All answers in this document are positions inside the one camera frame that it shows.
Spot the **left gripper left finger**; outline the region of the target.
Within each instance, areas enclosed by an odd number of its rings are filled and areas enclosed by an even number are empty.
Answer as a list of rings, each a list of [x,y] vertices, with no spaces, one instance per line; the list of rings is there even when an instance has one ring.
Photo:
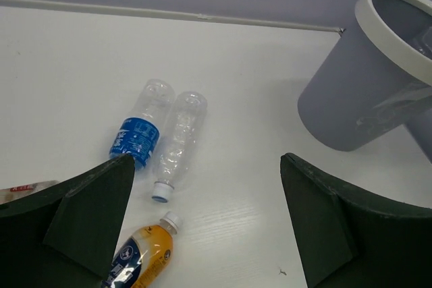
[[[2,287],[100,287],[109,274],[135,174],[122,154],[1,205]]]

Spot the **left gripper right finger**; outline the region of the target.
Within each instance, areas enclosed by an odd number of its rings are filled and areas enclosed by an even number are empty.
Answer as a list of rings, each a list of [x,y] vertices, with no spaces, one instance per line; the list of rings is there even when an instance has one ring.
[[[281,182],[309,287],[430,287],[431,210],[334,177],[299,156]]]

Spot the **red cap plastic bottle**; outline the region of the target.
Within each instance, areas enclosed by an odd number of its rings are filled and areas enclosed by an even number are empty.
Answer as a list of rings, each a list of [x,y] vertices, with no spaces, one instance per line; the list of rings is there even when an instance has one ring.
[[[47,189],[53,185],[58,184],[59,182],[56,180],[51,181],[42,181],[37,183],[31,183],[28,185],[19,185],[12,188],[5,188],[1,190],[1,204],[5,204],[36,192]]]

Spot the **orange drink bottle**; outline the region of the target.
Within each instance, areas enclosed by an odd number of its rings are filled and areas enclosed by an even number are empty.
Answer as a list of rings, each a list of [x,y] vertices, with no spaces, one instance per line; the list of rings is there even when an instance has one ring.
[[[182,224],[178,215],[167,212],[159,223],[135,231],[117,251],[101,287],[148,287],[170,263],[173,236]]]

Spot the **blue label plastic bottle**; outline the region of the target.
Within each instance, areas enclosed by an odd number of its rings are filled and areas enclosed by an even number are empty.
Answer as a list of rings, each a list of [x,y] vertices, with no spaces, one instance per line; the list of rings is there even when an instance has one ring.
[[[144,169],[157,146],[175,99],[174,89],[167,82],[150,79],[120,126],[109,157],[113,159],[129,154],[134,159],[135,171]]]

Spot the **clear plastic bottle blue cap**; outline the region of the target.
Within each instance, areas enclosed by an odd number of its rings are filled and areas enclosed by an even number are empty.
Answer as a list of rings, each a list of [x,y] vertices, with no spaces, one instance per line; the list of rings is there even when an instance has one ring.
[[[188,169],[206,115],[207,100],[202,94],[187,91],[177,96],[154,156],[154,201],[170,201],[177,182]]]

